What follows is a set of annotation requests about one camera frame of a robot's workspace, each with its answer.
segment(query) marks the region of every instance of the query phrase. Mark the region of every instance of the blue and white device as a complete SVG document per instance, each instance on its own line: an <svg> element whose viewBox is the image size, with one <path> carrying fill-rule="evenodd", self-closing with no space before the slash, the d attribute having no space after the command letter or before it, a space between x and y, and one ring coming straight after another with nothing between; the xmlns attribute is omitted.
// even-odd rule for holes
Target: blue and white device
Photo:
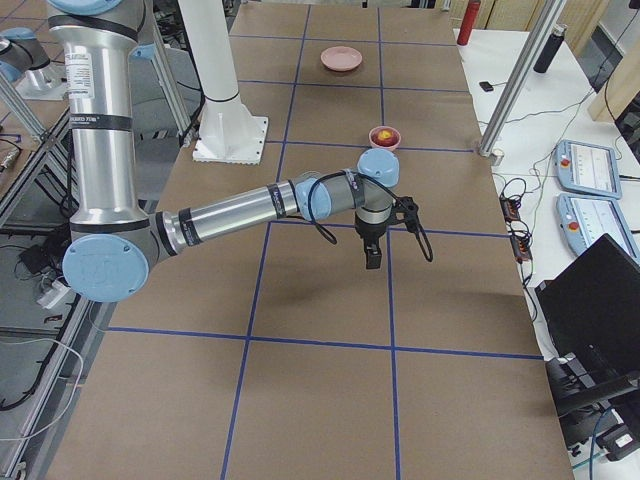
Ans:
<svg viewBox="0 0 640 480"><path fill-rule="evenodd" d="M560 226L576 255L581 255L598 238L608 233L625 252L640 261L640 250L616 200L561 193L556 208L560 215Z"/></svg>
<svg viewBox="0 0 640 480"><path fill-rule="evenodd" d="M612 148L562 140L555 155L558 180L565 190L621 198L622 187Z"/></svg>

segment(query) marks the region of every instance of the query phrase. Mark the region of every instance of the black monitor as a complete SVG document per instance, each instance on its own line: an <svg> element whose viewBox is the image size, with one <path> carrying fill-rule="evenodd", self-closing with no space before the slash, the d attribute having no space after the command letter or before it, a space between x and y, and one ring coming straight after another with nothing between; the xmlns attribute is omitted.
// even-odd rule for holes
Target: black monitor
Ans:
<svg viewBox="0 0 640 480"><path fill-rule="evenodd" d="M609 235L537 294L558 353L596 383L640 370L640 266ZM640 392L610 402L640 439Z"/></svg>

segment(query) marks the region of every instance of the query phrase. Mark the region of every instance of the bowl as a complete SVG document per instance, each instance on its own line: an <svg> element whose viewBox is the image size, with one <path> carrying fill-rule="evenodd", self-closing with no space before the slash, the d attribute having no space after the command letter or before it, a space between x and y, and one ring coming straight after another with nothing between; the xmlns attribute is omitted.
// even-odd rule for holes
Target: bowl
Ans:
<svg viewBox="0 0 640 480"><path fill-rule="evenodd" d="M400 132L388 125L372 128L369 132L369 144L373 148L384 148L385 150L393 152L398 148L401 140L402 136Z"/></svg>

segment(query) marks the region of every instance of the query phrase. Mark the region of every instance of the pink plate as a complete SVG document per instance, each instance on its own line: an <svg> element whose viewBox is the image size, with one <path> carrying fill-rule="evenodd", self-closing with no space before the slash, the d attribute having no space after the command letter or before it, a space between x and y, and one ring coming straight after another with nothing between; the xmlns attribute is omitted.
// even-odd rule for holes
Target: pink plate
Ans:
<svg viewBox="0 0 640 480"><path fill-rule="evenodd" d="M320 54L322 64L335 72L348 72L362 63L362 54L351 47L331 47Z"/></svg>

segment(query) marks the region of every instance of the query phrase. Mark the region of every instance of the white table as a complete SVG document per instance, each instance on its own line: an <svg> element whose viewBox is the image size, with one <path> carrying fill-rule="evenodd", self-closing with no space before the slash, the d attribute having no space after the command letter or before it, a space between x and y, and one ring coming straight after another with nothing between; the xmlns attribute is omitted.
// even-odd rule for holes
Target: white table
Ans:
<svg viewBox="0 0 640 480"><path fill-rule="evenodd" d="M527 38L526 32L506 32L476 30L471 35L469 44L459 47L469 90L473 95L473 103L481 129L486 126L500 98L504 86L497 86L494 92L484 92L479 82L492 84L506 82L518 58L520 50ZM532 72L527 78L524 89L511 112L509 118L523 117L529 113L545 110L562 110L578 103L591 91L591 87L578 62L566 44L563 44L546 74ZM571 139L586 143L611 146L621 155L618 168L621 174L638 177L640 165L613 123L597 123L591 120L587 112L595 93L580 106L574 106L562 113L546 113L528 117L519 122L505 125L496 147L505 152L501 165L494 167L506 181L520 177L525 179L528 189L538 185L532 174L533 164L545 158L553 150L560 139ZM575 120L569 125L574 114ZM540 162L538 169L545 173L549 160ZM496 189L502 190L504 180L495 176ZM513 185L507 194L520 193L522 184ZM555 278L573 262L575 255L569 249L559 227L556 216L555 199L562 192L553 165L549 166L548 178L542 194L527 194L522 201L520 215L535 230L533 236L533 277L532 287L541 281ZM623 197L619 201L629 227L640 229L640 182L622 182ZM524 267L525 274L530 265ZM546 324L542 318L535 322L538 343L545 358L554 356ZM583 448L583 455L572 459L574 465L588 458L588 445ZM637 480L640 478L640 451L628 456L620 462L608 462L597 458L594 461L594 476L598 480ZM577 480L588 479L586 465L574 470Z"/></svg>

